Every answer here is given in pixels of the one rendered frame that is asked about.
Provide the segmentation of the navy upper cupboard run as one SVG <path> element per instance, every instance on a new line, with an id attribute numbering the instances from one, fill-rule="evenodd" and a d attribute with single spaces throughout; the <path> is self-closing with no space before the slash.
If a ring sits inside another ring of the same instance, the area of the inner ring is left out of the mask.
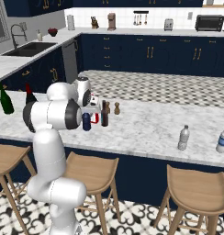
<path id="1" fill-rule="evenodd" d="M 9 17 L 34 17 L 71 7 L 201 7 L 204 0 L 4 0 Z"/>

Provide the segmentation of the black toaster oven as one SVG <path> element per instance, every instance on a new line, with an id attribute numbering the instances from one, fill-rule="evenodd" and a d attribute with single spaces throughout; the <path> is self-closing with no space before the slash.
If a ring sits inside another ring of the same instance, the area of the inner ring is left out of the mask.
<path id="1" fill-rule="evenodd" d="M 196 17 L 196 31 L 221 31 L 224 23 L 222 15 L 198 15 Z"/>

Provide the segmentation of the navy island base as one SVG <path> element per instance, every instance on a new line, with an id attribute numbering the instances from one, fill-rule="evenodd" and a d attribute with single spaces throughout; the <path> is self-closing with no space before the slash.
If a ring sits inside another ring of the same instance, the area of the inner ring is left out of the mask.
<path id="1" fill-rule="evenodd" d="M 64 149 L 66 155 L 69 155 L 69 153 L 73 151 L 80 155 L 97 156 L 107 159 L 115 159 L 118 157 L 118 169 L 116 172 L 118 199 L 152 206 L 159 206 L 162 202 L 162 197 L 167 186 L 167 164 L 175 168 L 198 170 L 207 173 L 224 172 L 224 168 L 216 166 L 166 161 L 68 147 Z"/>

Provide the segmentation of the dark red-capped glass bottle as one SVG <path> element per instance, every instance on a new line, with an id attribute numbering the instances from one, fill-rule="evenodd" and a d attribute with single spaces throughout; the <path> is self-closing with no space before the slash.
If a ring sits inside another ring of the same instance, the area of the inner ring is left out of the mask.
<path id="1" fill-rule="evenodd" d="M 27 92 L 26 103 L 37 101 L 37 98 L 33 95 L 29 84 L 26 84 L 26 92 Z"/>

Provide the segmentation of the navy lower cupboard run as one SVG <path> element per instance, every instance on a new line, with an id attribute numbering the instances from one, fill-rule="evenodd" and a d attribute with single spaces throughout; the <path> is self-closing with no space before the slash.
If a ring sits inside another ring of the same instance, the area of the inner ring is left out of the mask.
<path id="1" fill-rule="evenodd" d="M 80 72 L 224 77 L 224 38 L 81 34 L 75 48 Z"/>

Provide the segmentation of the dark brown glass bottle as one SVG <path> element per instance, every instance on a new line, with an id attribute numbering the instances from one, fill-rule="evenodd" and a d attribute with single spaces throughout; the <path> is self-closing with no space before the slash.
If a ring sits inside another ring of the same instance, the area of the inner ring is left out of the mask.
<path id="1" fill-rule="evenodd" d="M 103 127 L 107 127 L 108 126 L 108 114 L 107 114 L 107 111 L 106 111 L 106 100 L 102 101 L 101 125 Z"/>

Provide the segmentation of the navy sink cupboard run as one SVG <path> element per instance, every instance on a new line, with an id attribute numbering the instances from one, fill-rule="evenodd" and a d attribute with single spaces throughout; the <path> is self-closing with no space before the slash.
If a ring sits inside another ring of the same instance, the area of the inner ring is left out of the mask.
<path id="1" fill-rule="evenodd" d="M 9 75 L 0 84 L 6 90 L 23 92 L 29 84 L 32 92 L 46 93 L 51 84 L 65 81 L 62 49 L 58 48 Z"/>

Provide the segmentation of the wooden bar stool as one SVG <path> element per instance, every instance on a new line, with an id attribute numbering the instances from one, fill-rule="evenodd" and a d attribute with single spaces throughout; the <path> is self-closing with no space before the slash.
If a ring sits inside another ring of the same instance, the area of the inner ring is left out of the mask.
<path id="1" fill-rule="evenodd" d="M 180 224 L 185 212 L 199 216 L 197 226 L 189 227 L 196 235 L 199 232 L 215 235 L 218 216 L 224 214 L 224 173 L 204 173 L 167 165 L 167 188 L 153 227 L 158 225 L 165 208 L 170 226 L 168 235 L 174 235 L 178 228 L 188 228 Z"/>
<path id="2" fill-rule="evenodd" d="M 34 176 L 36 174 L 36 171 L 28 157 L 29 151 L 30 147 L 17 147 L 13 145 L 0 144 L 0 184 L 3 188 L 3 190 L 0 191 L 0 195 L 7 197 L 25 235 L 28 235 L 28 230 L 19 214 L 16 200 L 19 200 L 19 195 L 27 186 L 29 180 L 27 180 L 21 189 L 16 190 L 13 185 L 10 172 L 14 170 L 21 161 L 23 161 L 28 168 L 30 175 Z"/>
<path id="3" fill-rule="evenodd" d="M 120 221 L 115 180 L 118 161 L 119 158 L 104 159 L 95 156 L 83 156 L 73 151 L 66 160 L 66 172 L 63 176 L 83 182 L 86 186 L 86 194 L 95 197 L 95 202 L 89 204 L 95 204 L 96 209 L 85 207 L 85 200 L 78 209 L 98 213 L 103 235 L 107 235 L 105 213 L 109 207 L 116 210 L 118 221 Z"/>

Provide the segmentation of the blue-labelled plastic bottle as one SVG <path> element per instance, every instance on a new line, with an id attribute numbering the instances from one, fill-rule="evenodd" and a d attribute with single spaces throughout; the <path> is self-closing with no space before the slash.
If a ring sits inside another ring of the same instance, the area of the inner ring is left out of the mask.
<path id="1" fill-rule="evenodd" d="M 216 151 L 219 153 L 224 152 L 224 130 L 221 132 L 219 138 L 218 138 L 218 144 L 216 147 Z"/>

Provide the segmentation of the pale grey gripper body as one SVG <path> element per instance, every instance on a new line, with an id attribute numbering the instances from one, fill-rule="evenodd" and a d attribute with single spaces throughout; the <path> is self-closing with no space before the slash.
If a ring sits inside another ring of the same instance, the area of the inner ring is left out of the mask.
<path id="1" fill-rule="evenodd" d="M 89 114 L 93 114 L 93 113 L 100 114 L 101 113 L 101 106 L 100 105 L 96 105 L 96 106 L 88 105 L 87 111 Z"/>

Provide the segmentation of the green glass bottle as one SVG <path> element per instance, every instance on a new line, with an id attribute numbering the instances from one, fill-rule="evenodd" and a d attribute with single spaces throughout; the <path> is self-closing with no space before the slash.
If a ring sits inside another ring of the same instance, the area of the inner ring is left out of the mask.
<path id="1" fill-rule="evenodd" d="M 0 84 L 0 102 L 4 113 L 9 115 L 14 112 L 14 107 L 10 96 L 6 93 L 4 87 Z"/>

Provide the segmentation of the wooden wall shelf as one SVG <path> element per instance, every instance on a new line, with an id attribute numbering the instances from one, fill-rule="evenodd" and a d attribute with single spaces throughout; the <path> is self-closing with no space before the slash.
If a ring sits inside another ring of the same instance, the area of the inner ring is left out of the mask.
<path id="1" fill-rule="evenodd" d="M 224 0 L 203 0 L 203 7 L 224 7 Z"/>

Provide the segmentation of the grey dishwasher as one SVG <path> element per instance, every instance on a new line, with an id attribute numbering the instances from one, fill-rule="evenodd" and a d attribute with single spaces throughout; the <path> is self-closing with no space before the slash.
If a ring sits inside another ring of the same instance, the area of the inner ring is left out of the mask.
<path id="1" fill-rule="evenodd" d="M 62 45 L 62 56 L 66 82 L 72 84 L 78 77 L 74 40 L 68 41 Z"/>

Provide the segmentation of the dark sink basin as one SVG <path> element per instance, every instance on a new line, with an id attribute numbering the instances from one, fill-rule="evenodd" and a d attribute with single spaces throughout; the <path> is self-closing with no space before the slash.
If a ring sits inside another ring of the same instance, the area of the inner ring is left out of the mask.
<path id="1" fill-rule="evenodd" d="M 49 52 L 57 46 L 54 42 L 30 42 L 24 46 L 3 53 L 9 57 L 33 57 L 43 52 Z"/>

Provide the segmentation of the white paper towel roll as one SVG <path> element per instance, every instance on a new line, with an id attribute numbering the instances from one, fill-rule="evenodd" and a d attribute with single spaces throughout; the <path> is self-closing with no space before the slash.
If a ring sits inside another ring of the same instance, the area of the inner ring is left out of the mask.
<path id="1" fill-rule="evenodd" d="M 75 30 L 73 15 L 67 16 L 67 26 L 68 30 Z"/>

